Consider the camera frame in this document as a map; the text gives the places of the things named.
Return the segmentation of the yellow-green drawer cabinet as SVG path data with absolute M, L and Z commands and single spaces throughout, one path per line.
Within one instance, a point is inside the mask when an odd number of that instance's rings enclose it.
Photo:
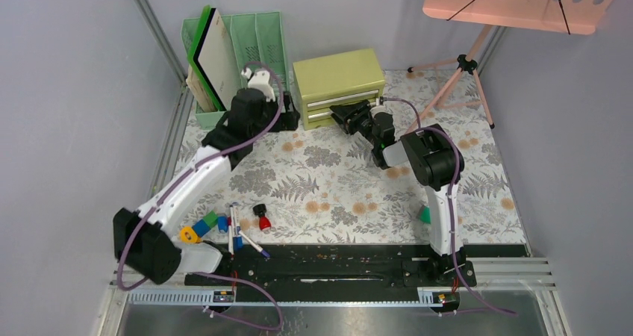
M 375 50 L 358 49 L 293 63 L 304 130 L 334 124 L 330 107 L 383 96 L 385 77 Z

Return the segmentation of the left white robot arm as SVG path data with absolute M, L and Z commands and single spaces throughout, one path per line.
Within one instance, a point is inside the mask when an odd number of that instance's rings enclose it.
M 205 136 L 186 167 L 147 202 L 132 211 L 121 208 L 113 217 L 120 289 L 140 286 L 139 282 L 124 284 L 124 267 L 154 284 L 163 284 L 176 273 L 203 274 L 213 284 L 223 284 L 231 277 L 232 266 L 217 248 L 181 242 L 178 233 L 193 206 L 229 176 L 281 115 L 284 88 L 274 71 L 264 63 L 250 62 L 242 75 L 247 86 L 237 91 L 230 110 Z

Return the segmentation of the white perforated board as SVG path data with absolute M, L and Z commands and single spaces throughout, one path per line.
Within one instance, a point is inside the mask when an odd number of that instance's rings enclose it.
M 217 9 L 202 45 L 199 61 L 225 110 L 230 110 L 234 96 L 242 88 L 242 81 L 229 30 Z

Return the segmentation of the green clip file folder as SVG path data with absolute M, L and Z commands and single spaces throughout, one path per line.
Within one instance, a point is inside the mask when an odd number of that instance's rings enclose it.
M 210 82 L 206 72 L 202 67 L 201 62 L 199 61 L 202 52 L 202 45 L 205 42 L 208 30 L 211 25 L 211 20 L 215 12 L 216 8 L 211 7 L 210 5 L 206 5 L 202 8 L 202 12 L 198 19 L 195 32 L 193 33 L 193 37 L 191 39 L 191 46 L 187 53 L 187 59 L 192 66 L 193 71 L 200 79 L 203 89 L 210 98 L 211 104 L 218 111 L 225 111 L 225 106 L 222 100 L 218 97 L 212 83 Z

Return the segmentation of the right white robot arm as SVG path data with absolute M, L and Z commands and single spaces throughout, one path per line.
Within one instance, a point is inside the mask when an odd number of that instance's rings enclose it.
M 349 135 L 361 134 L 372 144 L 372 157 L 382 169 L 408 162 L 425 188 L 430 217 L 430 244 L 440 256 L 428 265 L 429 278 L 446 285 L 458 274 L 457 264 L 447 255 L 461 247 L 458 236 L 456 195 L 464 159 L 449 135 L 438 125 L 418 128 L 400 138 L 395 136 L 393 116 L 382 105 L 368 101 L 332 105 L 332 119 Z

